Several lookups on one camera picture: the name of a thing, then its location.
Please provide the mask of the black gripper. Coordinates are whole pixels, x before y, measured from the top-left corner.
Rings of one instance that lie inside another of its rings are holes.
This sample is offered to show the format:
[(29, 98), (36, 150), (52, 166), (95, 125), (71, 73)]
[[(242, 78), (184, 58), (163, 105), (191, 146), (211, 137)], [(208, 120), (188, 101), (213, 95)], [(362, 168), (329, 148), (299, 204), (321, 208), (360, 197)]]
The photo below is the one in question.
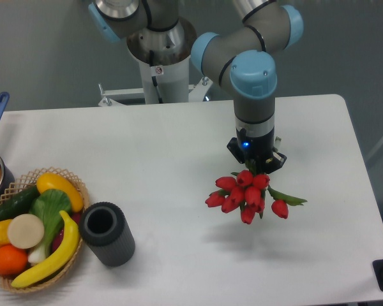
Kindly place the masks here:
[(273, 151), (274, 118), (261, 123), (248, 123), (236, 118), (236, 133), (237, 137), (230, 139), (227, 149), (238, 163), (253, 161), (266, 174), (283, 167), (286, 155)]

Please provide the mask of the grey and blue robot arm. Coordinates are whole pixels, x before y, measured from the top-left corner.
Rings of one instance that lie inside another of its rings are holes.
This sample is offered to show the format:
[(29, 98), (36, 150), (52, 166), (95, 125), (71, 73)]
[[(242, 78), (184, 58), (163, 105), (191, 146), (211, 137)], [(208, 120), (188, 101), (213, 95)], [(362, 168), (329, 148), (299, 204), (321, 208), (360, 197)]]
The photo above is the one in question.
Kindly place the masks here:
[(276, 1), (235, 1), (243, 24), (220, 36), (197, 35), (177, 1), (92, 1), (89, 13), (103, 36), (125, 40), (138, 62), (147, 104), (190, 100), (195, 66), (234, 102), (236, 136), (227, 147), (254, 173), (272, 173), (286, 161), (274, 139), (275, 52), (303, 35), (301, 14)]

